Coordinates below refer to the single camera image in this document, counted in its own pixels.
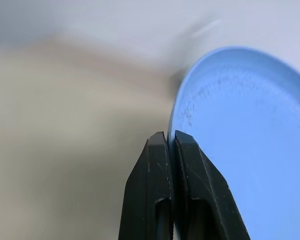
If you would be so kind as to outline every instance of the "black plastic jaw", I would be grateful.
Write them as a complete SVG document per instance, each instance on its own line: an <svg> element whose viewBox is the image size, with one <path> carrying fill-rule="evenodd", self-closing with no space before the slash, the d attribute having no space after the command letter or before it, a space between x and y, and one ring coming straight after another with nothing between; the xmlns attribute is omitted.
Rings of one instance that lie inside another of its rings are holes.
<svg viewBox="0 0 300 240"><path fill-rule="evenodd" d="M175 223L181 240L249 240L222 174L194 138L175 131Z"/></svg>
<svg viewBox="0 0 300 240"><path fill-rule="evenodd" d="M151 136L125 185L119 240L172 240L172 176L163 132Z"/></svg>

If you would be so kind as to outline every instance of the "beige surface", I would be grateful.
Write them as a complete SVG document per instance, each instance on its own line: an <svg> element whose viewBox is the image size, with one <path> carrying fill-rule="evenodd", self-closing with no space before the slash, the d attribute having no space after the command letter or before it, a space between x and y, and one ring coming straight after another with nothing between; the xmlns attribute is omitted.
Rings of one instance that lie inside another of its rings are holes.
<svg viewBox="0 0 300 240"><path fill-rule="evenodd" d="M118 239L126 180L173 99L164 77L57 49L0 55L0 240Z"/></svg>

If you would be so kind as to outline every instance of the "blurry background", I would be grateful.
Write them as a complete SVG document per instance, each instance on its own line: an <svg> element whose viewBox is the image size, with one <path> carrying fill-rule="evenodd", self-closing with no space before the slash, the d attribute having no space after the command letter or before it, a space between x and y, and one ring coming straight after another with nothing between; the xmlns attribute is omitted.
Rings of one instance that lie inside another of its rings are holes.
<svg viewBox="0 0 300 240"><path fill-rule="evenodd" d="M300 71L300 0L0 0L0 240L117 239L176 73L228 45Z"/></svg>

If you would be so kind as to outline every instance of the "blue plastic lid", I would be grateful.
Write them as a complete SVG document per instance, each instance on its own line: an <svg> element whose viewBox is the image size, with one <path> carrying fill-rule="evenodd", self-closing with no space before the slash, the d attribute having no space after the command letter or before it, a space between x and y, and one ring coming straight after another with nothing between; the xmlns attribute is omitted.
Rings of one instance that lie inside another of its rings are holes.
<svg viewBox="0 0 300 240"><path fill-rule="evenodd" d="M188 72L171 113L228 182L253 240L300 239L300 74L262 52L227 47Z"/></svg>

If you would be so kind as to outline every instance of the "scratch mark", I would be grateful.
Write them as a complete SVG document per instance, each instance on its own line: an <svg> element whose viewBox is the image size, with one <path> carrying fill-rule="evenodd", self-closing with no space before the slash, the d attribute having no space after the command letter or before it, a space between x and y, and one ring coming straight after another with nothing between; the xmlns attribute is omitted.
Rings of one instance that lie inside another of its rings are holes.
<svg viewBox="0 0 300 240"><path fill-rule="evenodd" d="M164 168L161 166L160 163L157 162L156 164L159 166L159 168L160 168L162 171L165 171Z"/></svg>
<svg viewBox="0 0 300 240"><path fill-rule="evenodd" d="M208 192L213 196L213 193L211 192L211 186L207 185L207 183L195 172L191 169L191 167L188 168L190 172L192 172L200 181L205 185Z"/></svg>

